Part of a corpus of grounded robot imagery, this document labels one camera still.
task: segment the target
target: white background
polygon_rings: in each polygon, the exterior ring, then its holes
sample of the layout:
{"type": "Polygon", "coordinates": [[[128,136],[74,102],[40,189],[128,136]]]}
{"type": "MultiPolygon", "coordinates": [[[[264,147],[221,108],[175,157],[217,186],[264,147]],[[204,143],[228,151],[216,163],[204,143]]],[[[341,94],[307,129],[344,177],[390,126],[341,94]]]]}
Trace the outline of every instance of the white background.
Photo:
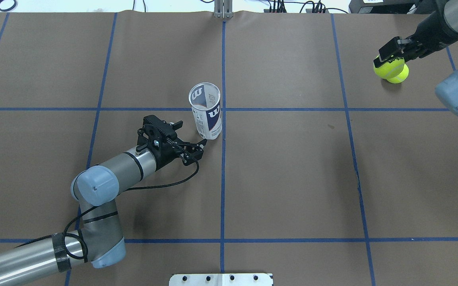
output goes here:
{"type": "MultiPolygon", "coordinates": [[[[17,7],[12,12],[119,12],[132,10],[133,0],[17,0],[17,7]]],[[[196,12],[213,11],[213,3],[200,0],[145,0],[148,12],[196,12]]],[[[349,12],[350,0],[323,0],[327,8],[339,8],[349,12]]],[[[13,0],[4,0],[1,8],[11,7],[13,0]]],[[[298,13],[303,4],[286,3],[288,13],[298,13]]],[[[261,12],[269,8],[265,0],[233,0],[233,12],[261,12]]],[[[135,0],[135,10],[144,11],[142,0],[135,0]]],[[[330,10],[330,13],[342,13],[330,10]]]]}

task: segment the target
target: white label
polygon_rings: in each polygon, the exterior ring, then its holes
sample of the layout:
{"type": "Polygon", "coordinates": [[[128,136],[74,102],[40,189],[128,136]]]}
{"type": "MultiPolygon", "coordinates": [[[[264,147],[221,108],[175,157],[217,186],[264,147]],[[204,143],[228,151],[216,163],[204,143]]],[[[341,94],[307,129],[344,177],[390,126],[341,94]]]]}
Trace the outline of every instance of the white label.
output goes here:
{"type": "Polygon", "coordinates": [[[364,13],[370,13],[371,11],[372,11],[372,7],[361,7],[358,13],[364,14],[364,13]]]}

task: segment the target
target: metal bracket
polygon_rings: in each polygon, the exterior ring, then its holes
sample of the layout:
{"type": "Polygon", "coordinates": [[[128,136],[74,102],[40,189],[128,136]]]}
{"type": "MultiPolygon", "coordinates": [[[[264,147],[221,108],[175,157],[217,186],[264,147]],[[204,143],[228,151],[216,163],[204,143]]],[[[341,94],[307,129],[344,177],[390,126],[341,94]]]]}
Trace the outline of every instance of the metal bracket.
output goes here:
{"type": "Polygon", "coordinates": [[[215,0],[215,18],[233,18],[233,0],[215,0]]]}

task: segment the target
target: black rubber band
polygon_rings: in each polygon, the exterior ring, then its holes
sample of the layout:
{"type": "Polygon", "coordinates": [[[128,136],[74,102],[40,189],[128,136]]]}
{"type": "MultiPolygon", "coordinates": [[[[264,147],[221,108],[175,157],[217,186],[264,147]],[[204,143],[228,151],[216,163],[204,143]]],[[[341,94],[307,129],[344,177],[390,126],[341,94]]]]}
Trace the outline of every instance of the black rubber band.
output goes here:
{"type": "Polygon", "coordinates": [[[56,257],[56,264],[58,265],[58,271],[65,272],[72,268],[70,265],[70,259],[67,257],[67,250],[63,244],[62,234],[52,235],[52,247],[54,248],[54,256],[56,257]]]}
{"type": "Polygon", "coordinates": [[[0,11],[2,11],[2,12],[12,11],[16,6],[17,6],[17,0],[13,0],[13,5],[10,8],[8,8],[8,9],[1,9],[0,8],[0,11]]]}
{"type": "Polygon", "coordinates": [[[90,218],[90,219],[85,219],[85,220],[82,221],[82,223],[90,223],[90,222],[93,222],[93,221],[97,221],[97,220],[100,220],[100,219],[105,219],[105,218],[108,218],[108,217],[111,217],[111,216],[115,216],[115,215],[118,215],[118,211],[110,213],[110,214],[104,214],[104,215],[97,216],[97,217],[90,218]]]}
{"type": "Polygon", "coordinates": [[[142,166],[140,165],[140,162],[139,160],[131,153],[129,152],[124,152],[124,154],[127,154],[128,156],[130,156],[132,159],[134,159],[135,163],[137,164],[137,167],[139,167],[139,171],[140,171],[140,181],[142,181],[142,179],[144,179],[144,171],[142,170],[142,166]]]}
{"type": "MultiPolygon", "coordinates": [[[[82,230],[78,229],[77,232],[79,234],[80,239],[83,241],[84,237],[82,236],[82,230]]],[[[86,253],[86,249],[84,249],[84,245],[81,243],[80,246],[82,248],[82,253],[86,253]]],[[[87,255],[84,256],[84,263],[86,263],[86,262],[87,262],[87,255]]]]}

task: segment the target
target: yellow tennis ball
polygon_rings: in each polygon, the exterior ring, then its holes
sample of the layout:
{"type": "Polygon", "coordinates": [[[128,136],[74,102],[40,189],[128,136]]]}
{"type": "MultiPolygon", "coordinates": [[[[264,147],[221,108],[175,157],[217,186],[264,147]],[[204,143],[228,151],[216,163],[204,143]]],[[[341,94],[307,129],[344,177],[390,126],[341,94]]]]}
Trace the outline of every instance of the yellow tennis ball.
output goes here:
{"type": "Polygon", "coordinates": [[[402,69],[402,72],[398,74],[395,77],[392,78],[387,78],[387,81],[390,83],[402,83],[407,77],[409,76],[409,67],[404,64],[404,69],[402,69]]]}
{"type": "Polygon", "coordinates": [[[377,76],[383,79],[393,78],[398,76],[404,68],[405,62],[403,58],[394,58],[388,62],[385,62],[381,67],[374,67],[374,72],[377,76]]]}

